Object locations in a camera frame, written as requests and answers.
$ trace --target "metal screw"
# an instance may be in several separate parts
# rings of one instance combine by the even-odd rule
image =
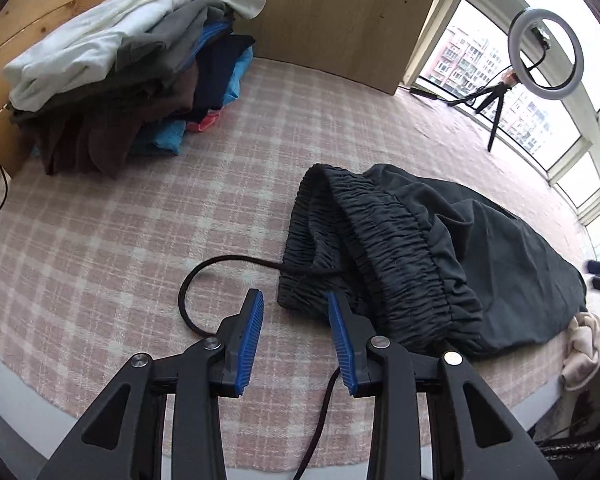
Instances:
[[[390,341],[383,335],[375,335],[371,338],[371,346],[374,348],[387,348]]]
[[[222,345],[222,341],[220,341],[217,337],[207,337],[203,342],[202,346],[205,350],[216,350],[220,348]]]
[[[149,362],[149,356],[147,354],[136,354],[131,357],[131,365],[133,368],[142,368]]]
[[[452,366],[458,366],[462,362],[462,356],[458,352],[445,352],[443,358],[446,364]]]

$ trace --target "plaid blanket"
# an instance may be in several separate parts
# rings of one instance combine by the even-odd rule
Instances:
[[[387,162],[461,182],[579,266],[587,239],[574,213],[511,150],[497,143],[487,153],[486,138],[458,111],[401,89],[389,96],[255,60],[240,100],[208,132],[188,134],[180,156],[132,158],[117,181],[50,177],[30,160],[0,213],[0,359],[79,416],[130,355],[182,352],[196,340],[176,307],[184,276],[217,254],[279,260],[298,184],[315,162],[355,172]],[[210,330],[238,311],[250,286],[266,298],[250,386],[240,400],[221,399],[228,466],[296,468],[336,367],[327,327],[277,306],[277,284],[272,270],[220,264],[196,278],[187,298],[192,318]],[[561,335],[477,369],[513,406],[560,372],[565,349]],[[311,465],[366,461],[372,417],[372,401],[351,399],[339,383]]]

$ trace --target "white garment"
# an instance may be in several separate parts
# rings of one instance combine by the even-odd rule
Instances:
[[[102,81],[123,38],[145,32],[191,0],[105,0],[56,28],[2,69],[18,110],[35,112],[53,97]],[[266,0],[222,0],[245,18],[257,16]]]
[[[600,318],[579,312],[569,322],[569,354],[560,376],[568,392],[579,390],[600,368]]]

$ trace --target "folded clothing stack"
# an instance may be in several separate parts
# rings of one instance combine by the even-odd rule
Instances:
[[[130,152],[177,153],[187,121],[237,95],[237,61],[254,40],[231,34],[234,12],[253,18],[264,3],[106,0],[4,67],[13,121],[48,174],[114,178]]]

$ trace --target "triangular cutout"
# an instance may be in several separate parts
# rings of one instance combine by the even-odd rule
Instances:
[[[128,384],[120,386],[120,389],[116,391],[97,418],[82,434],[82,441],[85,444],[110,450],[116,449],[130,391],[131,386]]]
[[[502,444],[512,439],[512,434],[489,403],[471,383],[462,386],[471,423],[474,427],[475,443],[485,448]]]

